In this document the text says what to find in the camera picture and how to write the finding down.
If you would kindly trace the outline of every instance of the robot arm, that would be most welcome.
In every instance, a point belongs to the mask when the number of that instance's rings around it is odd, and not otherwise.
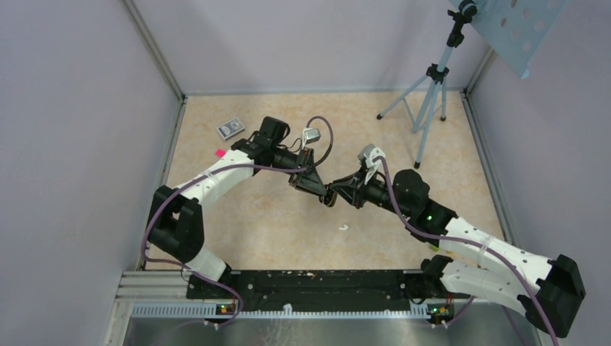
[[[305,131],[317,132],[310,128]],[[313,149],[303,144],[295,154],[282,147],[280,143],[289,132],[288,124],[266,117],[259,131],[253,133],[252,140],[235,142],[222,159],[197,176],[207,175],[207,179],[183,191],[168,204],[153,225],[148,240],[207,278],[223,281],[223,276],[228,275],[231,268],[204,245],[202,212],[239,182],[254,176],[259,169],[249,166],[253,164],[257,167],[303,169],[290,174],[290,186],[318,196],[328,207],[333,206],[340,196],[356,208],[369,202],[395,213],[383,174],[382,179],[378,179],[380,165],[375,158],[384,156],[381,149],[374,145],[365,147],[358,156],[358,171],[325,185],[316,171]],[[315,141],[316,136],[319,135],[306,138],[304,143]],[[223,167],[235,164],[247,167],[223,170]],[[572,259],[560,255],[551,260],[530,254],[477,229],[455,211],[431,200],[429,185],[412,169],[397,172],[392,187],[400,212],[404,218],[409,217],[409,224],[417,230],[483,244],[483,249],[480,249],[462,242],[428,239],[412,233],[420,241],[460,254],[479,266],[470,266],[446,256],[434,256],[421,265],[427,285],[435,290],[464,293],[501,304],[525,315],[533,325],[545,331],[538,312],[518,279],[505,264],[485,251],[486,248],[493,249],[507,258],[530,289],[536,292],[556,334],[559,337],[568,334],[585,297],[579,269]],[[151,216],[174,191],[165,186],[157,190]]]
[[[316,141],[317,130],[314,130],[310,128],[304,130],[304,143]],[[205,175],[207,179],[182,191],[167,205],[155,221],[148,240],[189,268],[211,280],[219,281],[223,274],[231,271],[231,268],[205,246],[203,213],[231,188],[257,174],[259,169],[250,167],[252,165],[280,169],[313,167],[314,149],[304,146],[299,154],[294,154],[281,147],[280,143],[289,132],[287,123],[266,117],[261,128],[253,133],[252,140],[241,139],[235,142],[223,158],[194,177],[197,179]],[[248,167],[223,170],[236,164]],[[326,193],[326,188],[315,168],[291,174],[289,183],[297,190],[314,195]],[[184,185],[186,183],[175,189],[167,186],[157,189],[151,205],[149,222],[160,205]]]
[[[359,155],[359,171],[328,184],[327,194],[321,198],[321,202],[331,207],[339,195],[356,208],[370,202],[395,213],[384,179],[374,176],[367,180],[371,170],[378,169],[373,166],[374,161],[370,157],[379,155],[383,155],[379,148],[367,146]],[[410,218],[409,224],[426,234],[469,239],[483,245],[483,248],[479,248],[460,241],[428,239],[411,233],[420,241],[459,254],[478,265],[472,267],[450,257],[434,256],[422,263],[422,270],[429,282],[441,285],[451,293],[478,296],[506,306],[525,315],[528,321],[545,331],[524,286],[504,263],[486,251],[492,249],[517,269],[530,289],[536,292],[556,334],[565,337],[585,297],[577,264],[562,254],[552,260],[497,239],[477,229],[455,211],[431,200],[429,190],[429,185],[412,169],[399,171],[395,175],[393,192],[403,217]]]

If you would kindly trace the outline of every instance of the small box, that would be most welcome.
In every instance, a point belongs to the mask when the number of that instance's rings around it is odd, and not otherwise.
[[[304,128],[301,133],[302,146],[318,142],[321,139],[321,131],[318,128]]]
[[[244,131],[244,125],[237,117],[229,120],[227,123],[222,124],[216,128],[218,134],[227,141],[229,138],[234,137],[240,132]]]

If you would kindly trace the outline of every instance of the deck of cards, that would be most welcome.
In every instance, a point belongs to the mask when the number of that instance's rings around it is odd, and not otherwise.
[[[242,122],[240,122],[240,120],[238,120],[237,117],[235,117],[234,119],[229,120],[227,123],[217,127],[216,130],[218,131],[218,134],[225,141],[227,141],[229,138],[232,138],[238,133],[244,131],[244,125]]]

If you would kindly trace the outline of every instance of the tripod leg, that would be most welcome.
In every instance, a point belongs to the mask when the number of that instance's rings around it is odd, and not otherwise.
[[[435,84],[435,82],[431,82],[431,85],[429,85],[429,90],[427,91],[427,95],[424,96],[424,101],[422,102],[422,106],[420,107],[420,111],[418,111],[418,117],[416,118],[416,122],[414,123],[414,127],[411,128],[411,132],[412,133],[416,133],[418,131],[420,131],[421,127],[420,127],[420,123],[422,123],[422,119],[424,118],[424,113],[427,111],[427,108],[429,106],[429,103],[431,103],[431,97],[433,96],[433,90],[434,87],[437,84]]]
[[[447,104],[447,98],[445,96],[447,90],[447,78],[443,79],[443,84],[441,84],[441,121],[445,121],[445,107]]]
[[[427,123],[424,125],[424,132],[422,133],[422,139],[420,140],[420,148],[418,149],[418,156],[416,157],[416,163],[414,163],[414,168],[418,169],[420,167],[420,162],[422,162],[422,153],[424,152],[424,143],[427,141],[427,135],[429,134],[429,126],[431,125],[431,121],[435,115],[435,102],[437,101],[437,96],[439,95],[439,84],[431,84],[433,87],[431,105],[429,107],[429,117],[427,118]]]
[[[412,84],[409,88],[407,88],[407,90],[405,92],[403,92],[403,94],[398,97],[398,99],[396,99],[393,103],[391,103],[390,106],[388,106],[384,111],[382,111],[380,114],[378,114],[377,117],[375,117],[376,119],[380,120],[384,117],[384,115],[386,115],[386,113],[390,112],[402,99],[407,97],[407,94],[409,94],[410,92],[414,91],[415,88],[417,88],[420,84],[422,84],[422,82],[427,78],[427,75],[425,74],[424,76],[420,77],[420,79],[418,79],[416,81],[416,83]]]

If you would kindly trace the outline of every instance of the white wall panel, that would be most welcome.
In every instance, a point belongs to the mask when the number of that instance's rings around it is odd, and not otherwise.
[[[402,89],[441,57],[445,0],[136,0],[188,94]],[[466,87],[486,44],[469,25],[450,61]]]
[[[98,345],[177,100],[119,1],[3,1],[0,35],[0,345]]]
[[[570,1],[528,79],[496,58],[473,95],[517,240],[581,270],[587,296],[571,345],[609,344],[610,17],[608,1]]]

